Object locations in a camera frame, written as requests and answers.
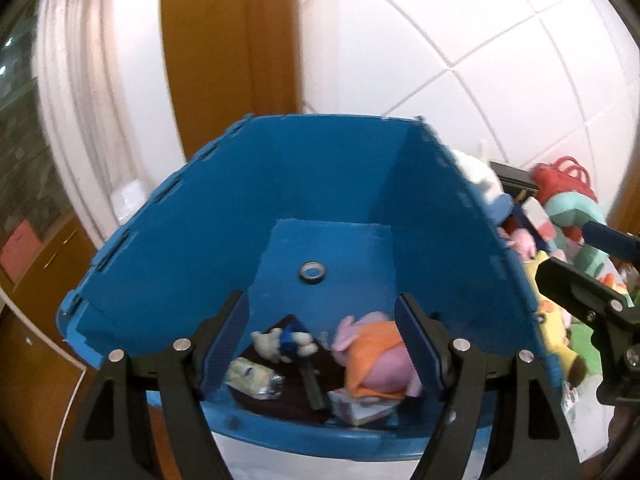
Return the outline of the small white blue plush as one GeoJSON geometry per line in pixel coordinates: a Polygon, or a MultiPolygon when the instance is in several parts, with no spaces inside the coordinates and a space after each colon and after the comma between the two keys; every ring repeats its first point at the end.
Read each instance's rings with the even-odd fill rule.
{"type": "Polygon", "coordinates": [[[251,332],[253,347],[261,358],[273,363],[292,363],[318,352],[314,336],[297,321],[273,327],[267,333],[251,332]]]}

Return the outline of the pink pig plush toy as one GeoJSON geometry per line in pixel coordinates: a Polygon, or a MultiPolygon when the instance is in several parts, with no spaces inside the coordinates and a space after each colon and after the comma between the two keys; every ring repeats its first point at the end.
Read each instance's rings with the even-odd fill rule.
{"type": "Polygon", "coordinates": [[[536,243],[532,234],[526,229],[518,228],[512,233],[508,233],[505,229],[499,228],[498,233],[506,247],[515,252],[522,263],[535,259],[537,255],[536,243]]]}

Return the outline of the white plush creature toy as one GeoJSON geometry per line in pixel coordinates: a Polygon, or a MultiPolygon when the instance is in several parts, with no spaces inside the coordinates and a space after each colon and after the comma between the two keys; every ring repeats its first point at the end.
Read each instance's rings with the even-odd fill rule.
{"type": "Polygon", "coordinates": [[[465,179],[474,186],[483,199],[488,218],[496,226],[503,224],[511,214],[513,200],[503,191],[502,184],[488,161],[455,148],[450,148],[450,153],[465,179]]]}

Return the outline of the blue plastic storage bin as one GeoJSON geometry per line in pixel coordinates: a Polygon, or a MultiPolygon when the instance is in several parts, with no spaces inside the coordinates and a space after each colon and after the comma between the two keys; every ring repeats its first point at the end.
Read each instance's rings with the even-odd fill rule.
{"type": "Polygon", "coordinates": [[[348,115],[250,117],[201,148],[94,256],[56,324],[99,366],[114,349],[166,348],[235,290],[247,330],[292,314],[315,335],[392,313],[406,292],[480,350],[534,352],[562,374],[518,256],[424,122],[348,115]],[[306,261],[326,277],[307,285],[306,261]]]}

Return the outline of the white curtain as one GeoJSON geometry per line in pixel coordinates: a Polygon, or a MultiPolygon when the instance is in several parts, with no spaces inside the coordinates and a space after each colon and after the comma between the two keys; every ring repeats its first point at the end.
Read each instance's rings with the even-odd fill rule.
{"type": "Polygon", "coordinates": [[[186,162],[160,0],[38,0],[32,68],[56,170],[101,247],[186,162]]]}

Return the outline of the pink tissue pack upper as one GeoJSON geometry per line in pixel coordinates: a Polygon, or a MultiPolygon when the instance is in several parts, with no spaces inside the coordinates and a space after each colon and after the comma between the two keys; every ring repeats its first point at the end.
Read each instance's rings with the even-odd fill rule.
{"type": "Polygon", "coordinates": [[[551,242],[555,239],[555,227],[544,210],[544,207],[534,196],[529,196],[529,198],[522,203],[522,211],[524,217],[532,225],[542,240],[545,242],[551,242]]]}

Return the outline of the black coffee gift box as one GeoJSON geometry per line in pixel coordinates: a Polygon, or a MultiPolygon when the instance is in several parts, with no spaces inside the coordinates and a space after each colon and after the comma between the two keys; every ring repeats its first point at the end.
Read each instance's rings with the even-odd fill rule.
{"type": "Polygon", "coordinates": [[[527,171],[518,169],[502,162],[490,162],[489,166],[495,171],[503,191],[509,194],[514,203],[524,203],[529,197],[536,197],[539,186],[529,177],[527,171]]]}

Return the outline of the pink orange plush toy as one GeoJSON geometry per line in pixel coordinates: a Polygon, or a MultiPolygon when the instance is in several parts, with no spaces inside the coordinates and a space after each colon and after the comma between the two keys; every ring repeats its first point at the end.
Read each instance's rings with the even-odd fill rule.
{"type": "Polygon", "coordinates": [[[345,369],[345,389],[353,398],[402,400],[422,393],[422,382],[397,325],[383,312],[343,318],[331,352],[345,369]]]}

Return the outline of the grey tape roll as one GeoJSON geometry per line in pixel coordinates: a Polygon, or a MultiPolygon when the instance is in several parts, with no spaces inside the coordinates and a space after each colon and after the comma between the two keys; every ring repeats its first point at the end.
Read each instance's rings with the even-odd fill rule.
{"type": "Polygon", "coordinates": [[[307,285],[319,284],[326,277],[326,266],[320,261],[306,261],[298,269],[298,277],[307,285]]]}

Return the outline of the red handbag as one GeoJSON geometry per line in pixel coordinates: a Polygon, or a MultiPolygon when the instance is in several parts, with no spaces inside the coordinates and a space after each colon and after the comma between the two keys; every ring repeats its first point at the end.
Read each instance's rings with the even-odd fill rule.
{"type": "Polygon", "coordinates": [[[595,202],[598,200],[588,170],[572,156],[560,157],[551,164],[538,162],[530,170],[530,178],[538,186],[537,200],[541,205],[556,194],[566,192],[577,192],[595,202]]]}

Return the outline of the teal green neck pillow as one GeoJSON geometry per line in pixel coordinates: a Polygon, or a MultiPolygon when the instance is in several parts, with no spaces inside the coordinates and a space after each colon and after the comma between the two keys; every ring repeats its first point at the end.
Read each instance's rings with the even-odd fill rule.
{"type": "Polygon", "coordinates": [[[606,225],[597,202],[576,191],[562,192],[546,201],[544,211],[560,237],[556,244],[566,252],[567,260],[578,270],[597,278],[608,255],[589,245],[582,235],[582,228],[590,221],[606,225]]]}

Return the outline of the yellow Pikachu plush toy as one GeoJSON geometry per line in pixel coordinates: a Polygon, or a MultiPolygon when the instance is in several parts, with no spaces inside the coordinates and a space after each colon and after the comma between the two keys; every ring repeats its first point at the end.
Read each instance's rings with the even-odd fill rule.
{"type": "Polygon", "coordinates": [[[585,360],[570,348],[565,319],[570,315],[558,304],[544,296],[538,289],[536,274],[538,266],[549,259],[545,252],[523,264],[526,276],[537,300],[536,313],[542,318],[539,323],[542,339],[548,352],[558,359],[565,381],[573,388],[586,378],[588,368],[585,360]]]}

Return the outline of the green frog plush toy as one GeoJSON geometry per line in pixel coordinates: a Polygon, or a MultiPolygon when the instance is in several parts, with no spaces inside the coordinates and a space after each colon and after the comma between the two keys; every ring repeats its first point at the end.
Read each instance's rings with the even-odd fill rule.
{"type": "Polygon", "coordinates": [[[591,341],[592,334],[593,330],[588,325],[574,321],[570,324],[570,348],[585,361],[589,375],[601,375],[600,352],[591,341]]]}

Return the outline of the dark maroon knit cloth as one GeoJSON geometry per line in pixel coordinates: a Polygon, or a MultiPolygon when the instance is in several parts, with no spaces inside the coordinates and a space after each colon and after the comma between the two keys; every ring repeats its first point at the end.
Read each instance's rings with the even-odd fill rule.
{"type": "MultiPolygon", "coordinates": [[[[289,314],[271,328],[284,327],[292,321],[299,322],[299,319],[289,314]]],[[[316,338],[314,340],[319,350],[313,356],[292,363],[273,363],[258,356],[250,338],[250,345],[240,356],[268,366],[281,375],[284,378],[282,392],[277,399],[259,401],[228,386],[233,399],[247,411],[266,417],[313,424],[322,424],[329,420],[332,408],[328,392],[344,385],[345,371],[344,367],[337,364],[329,350],[322,347],[316,338]]]]}

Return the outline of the small pastel carton box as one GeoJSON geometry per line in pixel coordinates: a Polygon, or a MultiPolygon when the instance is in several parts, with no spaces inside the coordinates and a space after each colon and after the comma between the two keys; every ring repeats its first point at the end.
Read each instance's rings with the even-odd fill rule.
{"type": "Polygon", "coordinates": [[[346,389],[328,392],[332,413],[346,424],[360,427],[394,414],[400,404],[396,399],[384,399],[377,396],[354,398],[346,389]]]}

